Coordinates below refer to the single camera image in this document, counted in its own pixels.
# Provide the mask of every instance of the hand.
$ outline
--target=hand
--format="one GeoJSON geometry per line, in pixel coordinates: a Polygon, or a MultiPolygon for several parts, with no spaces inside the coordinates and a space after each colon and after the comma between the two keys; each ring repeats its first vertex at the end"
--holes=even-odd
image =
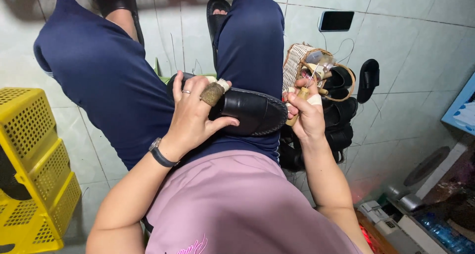
{"type": "Polygon", "coordinates": [[[201,92],[209,84],[203,76],[195,76],[185,82],[181,91],[181,70],[173,82],[173,98],[175,112],[171,119],[170,128],[159,144],[160,153],[169,161],[178,161],[186,153],[199,146],[218,130],[228,126],[238,126],[239,121],[233,117],[219,117],[214,121],[208,119],[211,106],[201,101],[201,92]]]}
{"type": "MultiPolygon", "coordinates": [[[[314,143],[316,140],[325,139],[325,120],[324,120],[324,109],[321,105],[311,105],[306,100],[297,97],[298,91],[301,87],[306,86],[308,80],[300,79],[295,82],[295,93],[284,93],[284,99],[288,101],[291,105],[288,106],[288,118],[292,119],[295,115],[299,114],[297,122],[294,124],[292,129],[294,133],[299,138],[300,142],[305,143],[314,143]]],[[[311,81],[307,87],[310,91],[307,99],[310,99],[312,96],[316,99],[321,99],[318,94],[318,88],[315,84],[315,81],[311,81]]]]}

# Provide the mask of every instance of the pink shirt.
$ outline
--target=pink shirt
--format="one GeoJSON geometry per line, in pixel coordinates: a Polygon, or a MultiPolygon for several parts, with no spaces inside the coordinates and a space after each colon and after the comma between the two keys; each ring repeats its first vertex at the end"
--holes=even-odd
{"type": "Polygon", "coordinates": [[[232,150],[178,169],[147,214],[146,254],[360,254],[265,155],[232,150]]]}

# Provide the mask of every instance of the wicker basket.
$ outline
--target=wicker basket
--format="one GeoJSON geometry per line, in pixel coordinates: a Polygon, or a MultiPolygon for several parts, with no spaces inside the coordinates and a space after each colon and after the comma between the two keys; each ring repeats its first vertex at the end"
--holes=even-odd
{"type": "MultiPolygon", "coordinates": [[[[287,57],[284,62],[284,81],[282,84],[282,92],[284,92],[287,87],[294,86],[295,81],[299,80],[302,76],[300,75],[300,70],[304,65],[306,65],[306,59],[307,56],[315,51],[321,51],[323,54],[333,56],[330,52],[321,49],[321,48],[313,48],[310,45],[305,45],[303,44],[293,44],[290,46],[289,50],[287,51],[287,57]]],[[[338,64],[336,63],[335,66],[340,66],[345,68],[350,75],[352,76],[352,87],[350,88],[350,92],[348,95],[343,98],[343,99],[334,99],[331,98],[327,95],[323,95],[325,98],[336,101],[336,102],[341,102],[346,99],[348,99],[351,94],[353,93],[354,87],[355,87],[355,75],[353,74],[353,71],[346,67],[345,65],[338,64]]],[[[322,88],[325,84],[326,80],[320,81],[317,83],[318,88],[322,88]]]]}

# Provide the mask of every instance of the wristwatch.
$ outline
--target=wristwatch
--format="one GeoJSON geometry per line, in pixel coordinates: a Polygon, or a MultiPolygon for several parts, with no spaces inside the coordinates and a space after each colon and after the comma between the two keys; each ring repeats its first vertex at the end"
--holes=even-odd
{"type": "Polygon", "coordinates": [[[162,141],[162,138],[161,137],[158,137],[157,139],[155,139],[155,141],[153,141],[153,143],[150,145],[149,147],[149,151],[151,152],[152,156],[155,158],[155,160],[160,163],[160,165],[164,166],[164,167],[173,167],[175,165],[177,165],[180,161],[178,162],[171,162],[169,160],[167,160],[161,153],[160,151],[158,150],[158,145],[160,144],[160,142],[162,141]]]}

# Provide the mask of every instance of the yellow plastic crate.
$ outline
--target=yellow plastic crate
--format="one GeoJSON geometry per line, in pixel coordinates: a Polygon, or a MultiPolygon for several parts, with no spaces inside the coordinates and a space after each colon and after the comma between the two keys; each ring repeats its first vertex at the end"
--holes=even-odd
{"type": "Polygon", "coordinates": [[[44,91],[0,89],[0,126],[0,173],[13,166],[15,180],[29,193],[0,176],[9,184],[0,189],[0,253],[61,249],[81,190],[44,91]]]}

